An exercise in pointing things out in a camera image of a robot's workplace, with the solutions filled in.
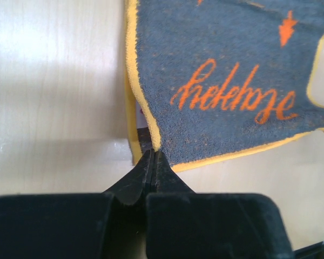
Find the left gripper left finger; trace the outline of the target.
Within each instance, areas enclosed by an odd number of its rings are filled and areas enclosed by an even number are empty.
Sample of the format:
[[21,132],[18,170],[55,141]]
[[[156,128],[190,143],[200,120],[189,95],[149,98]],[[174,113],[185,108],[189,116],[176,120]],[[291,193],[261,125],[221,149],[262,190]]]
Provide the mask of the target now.
[[108,258],[144,227],[154,151],[102,193],[0,196],[0,258]]

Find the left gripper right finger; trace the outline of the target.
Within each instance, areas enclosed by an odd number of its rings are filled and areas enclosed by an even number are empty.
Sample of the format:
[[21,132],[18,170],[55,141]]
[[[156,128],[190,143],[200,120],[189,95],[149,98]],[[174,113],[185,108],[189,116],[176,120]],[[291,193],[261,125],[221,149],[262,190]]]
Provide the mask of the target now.
[[146,197],[148,258],[293,258],[277,205],[256,193],[195,193],[157,152]]

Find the orange towel with grey spots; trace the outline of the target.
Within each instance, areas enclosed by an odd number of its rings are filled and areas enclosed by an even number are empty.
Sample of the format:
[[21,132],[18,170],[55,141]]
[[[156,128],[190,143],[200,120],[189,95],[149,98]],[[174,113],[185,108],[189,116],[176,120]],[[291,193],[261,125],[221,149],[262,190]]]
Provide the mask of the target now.
[[126,110],[133,161],[176,172],[324,131],[311,77],[324,1],[126,1]]

